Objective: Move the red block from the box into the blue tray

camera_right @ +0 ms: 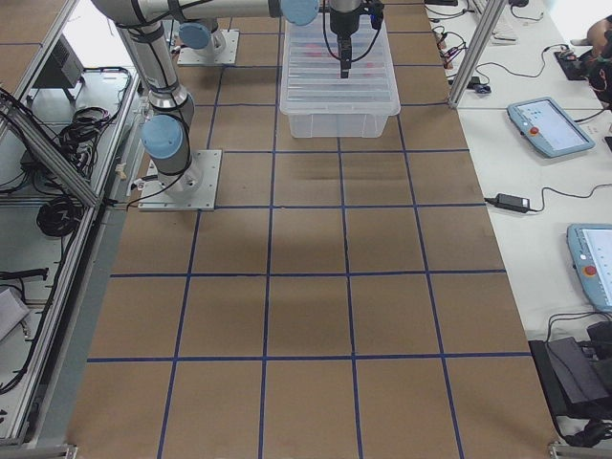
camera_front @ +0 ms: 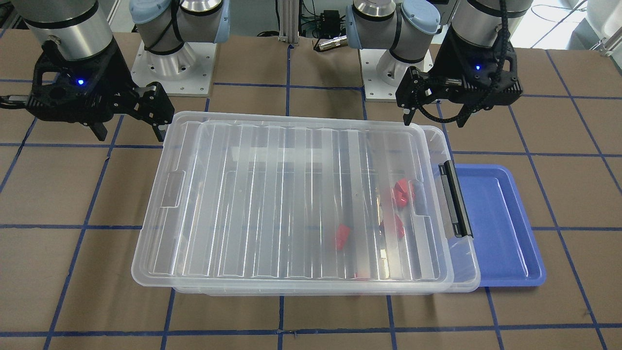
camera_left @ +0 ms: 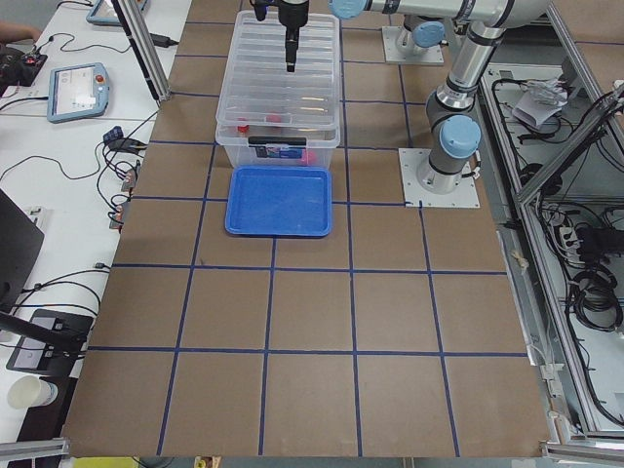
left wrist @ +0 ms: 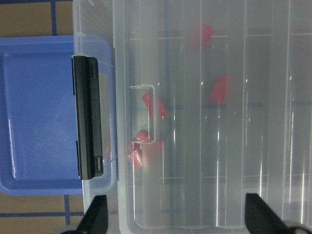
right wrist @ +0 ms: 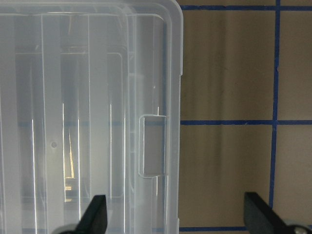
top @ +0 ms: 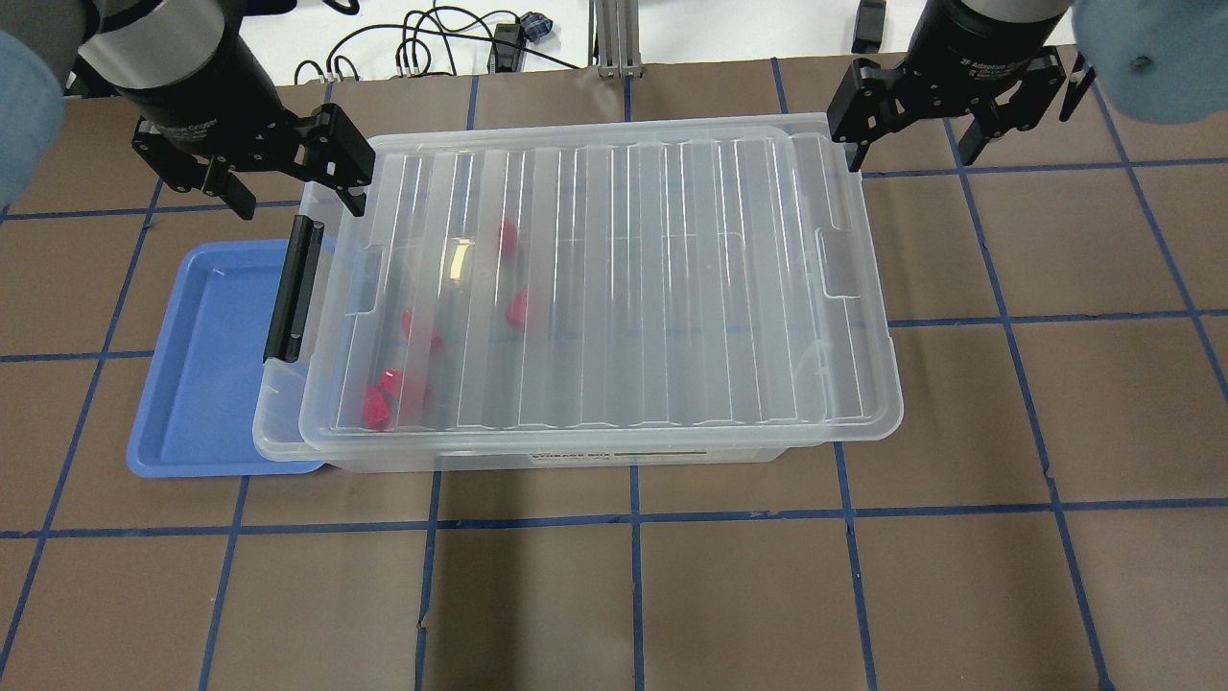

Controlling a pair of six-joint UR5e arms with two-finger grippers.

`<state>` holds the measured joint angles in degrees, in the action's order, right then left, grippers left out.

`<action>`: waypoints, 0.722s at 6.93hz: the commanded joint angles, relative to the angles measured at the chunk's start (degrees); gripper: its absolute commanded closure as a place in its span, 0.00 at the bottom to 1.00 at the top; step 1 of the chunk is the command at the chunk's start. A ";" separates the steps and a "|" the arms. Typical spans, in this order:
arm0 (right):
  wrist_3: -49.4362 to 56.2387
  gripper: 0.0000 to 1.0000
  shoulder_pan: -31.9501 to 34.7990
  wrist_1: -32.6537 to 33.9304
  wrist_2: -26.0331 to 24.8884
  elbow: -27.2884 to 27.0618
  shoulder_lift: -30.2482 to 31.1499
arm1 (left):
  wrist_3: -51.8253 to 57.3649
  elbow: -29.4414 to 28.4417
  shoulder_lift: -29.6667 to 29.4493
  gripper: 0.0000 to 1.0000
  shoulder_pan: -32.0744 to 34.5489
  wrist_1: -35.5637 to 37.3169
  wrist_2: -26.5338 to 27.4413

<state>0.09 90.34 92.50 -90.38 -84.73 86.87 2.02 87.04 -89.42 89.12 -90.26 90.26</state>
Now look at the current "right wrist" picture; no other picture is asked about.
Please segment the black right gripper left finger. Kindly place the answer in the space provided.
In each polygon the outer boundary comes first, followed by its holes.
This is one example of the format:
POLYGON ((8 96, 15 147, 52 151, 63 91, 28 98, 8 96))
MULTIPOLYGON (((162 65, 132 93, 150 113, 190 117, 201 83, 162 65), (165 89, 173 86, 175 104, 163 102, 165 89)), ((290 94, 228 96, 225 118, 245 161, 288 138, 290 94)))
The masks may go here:
POLYGON ((108 226, 105 195, 95 195, 75 228, 76 234, 105 234, 108 226))

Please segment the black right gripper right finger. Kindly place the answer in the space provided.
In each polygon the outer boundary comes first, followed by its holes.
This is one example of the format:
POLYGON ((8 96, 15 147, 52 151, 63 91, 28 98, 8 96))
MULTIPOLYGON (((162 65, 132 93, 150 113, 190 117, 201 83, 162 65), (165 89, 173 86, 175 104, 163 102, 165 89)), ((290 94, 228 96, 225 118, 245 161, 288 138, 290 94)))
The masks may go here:
POLYGON ((244 224, 250 234, 295 233, 256 192, 244 194, 244 224))

